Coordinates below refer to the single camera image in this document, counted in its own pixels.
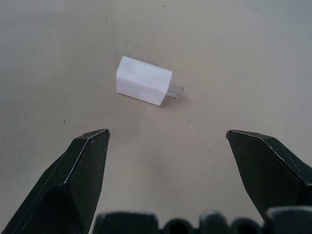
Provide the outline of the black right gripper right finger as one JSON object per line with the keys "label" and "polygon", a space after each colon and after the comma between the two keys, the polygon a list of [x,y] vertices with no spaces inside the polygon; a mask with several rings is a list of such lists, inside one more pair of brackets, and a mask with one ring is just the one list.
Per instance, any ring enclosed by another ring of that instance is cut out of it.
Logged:
{"label": "black right gripper right finger", "polygon": [[261,217],[273,207],[312,204],[312,168],[272,136],[228,130],[245,190]]}

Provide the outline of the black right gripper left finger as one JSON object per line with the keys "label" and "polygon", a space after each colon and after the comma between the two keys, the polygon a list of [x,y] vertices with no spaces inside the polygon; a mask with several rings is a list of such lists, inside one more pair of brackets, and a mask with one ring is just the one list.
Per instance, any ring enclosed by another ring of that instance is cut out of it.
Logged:
{"label": "black right gripper left finger", "polygon": [[87,234],[100,197],[110,131],[75,138],[42,174],[4,234]]}

